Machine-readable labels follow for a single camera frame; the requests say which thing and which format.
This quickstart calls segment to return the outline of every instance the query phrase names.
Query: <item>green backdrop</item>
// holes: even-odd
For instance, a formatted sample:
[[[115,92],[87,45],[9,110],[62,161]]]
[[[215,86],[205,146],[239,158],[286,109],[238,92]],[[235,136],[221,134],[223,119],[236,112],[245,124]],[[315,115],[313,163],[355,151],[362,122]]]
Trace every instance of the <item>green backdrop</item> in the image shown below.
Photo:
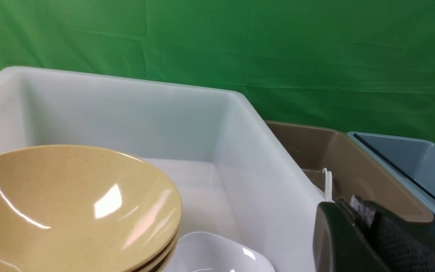
[[[435,142],[435,0],[0,0],[0,69],[224,88],[264,119]]]

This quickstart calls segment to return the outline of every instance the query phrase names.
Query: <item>white plastic bin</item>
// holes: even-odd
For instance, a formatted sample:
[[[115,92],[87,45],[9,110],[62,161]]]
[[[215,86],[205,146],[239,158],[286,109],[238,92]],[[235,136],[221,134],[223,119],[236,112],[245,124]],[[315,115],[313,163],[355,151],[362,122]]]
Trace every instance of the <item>white plastic bin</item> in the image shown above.
[[[80,144],[147,159],[177,185],[180,235],[208,231],[314,270],[323,198],[247,99],[232,91],[75,72],[0,72],[0,153]]]

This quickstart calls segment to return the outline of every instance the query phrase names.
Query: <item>white plate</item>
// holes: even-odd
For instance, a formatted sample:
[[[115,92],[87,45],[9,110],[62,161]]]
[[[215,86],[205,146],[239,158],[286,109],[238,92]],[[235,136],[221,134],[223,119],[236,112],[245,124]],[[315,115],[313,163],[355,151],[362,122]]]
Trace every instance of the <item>white plate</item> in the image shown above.
[[[207,232],[182,237],[162,272],[275,272],[260,253]]]

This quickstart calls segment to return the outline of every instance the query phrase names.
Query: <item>brown plastic bin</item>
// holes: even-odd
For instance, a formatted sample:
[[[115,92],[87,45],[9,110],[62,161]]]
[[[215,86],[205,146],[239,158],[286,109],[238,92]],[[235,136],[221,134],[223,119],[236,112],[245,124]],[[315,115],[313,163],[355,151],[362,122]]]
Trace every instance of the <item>brown plastic bin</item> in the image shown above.
[[[333,174],[333,198],[372,200],[409,222],[428,223],[432,212],[346,134],[327,128],[266,122],[307,177],[324,189]]]

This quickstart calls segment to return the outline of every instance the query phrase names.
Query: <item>stack of bowls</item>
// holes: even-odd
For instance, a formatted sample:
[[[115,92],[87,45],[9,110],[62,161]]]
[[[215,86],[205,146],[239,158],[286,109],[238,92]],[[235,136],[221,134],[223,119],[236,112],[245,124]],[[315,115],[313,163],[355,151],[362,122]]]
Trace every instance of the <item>stack of bowls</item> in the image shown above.
[[[52,145],[0,155],[0,272],[159,272],[182,203],[157,168]]]

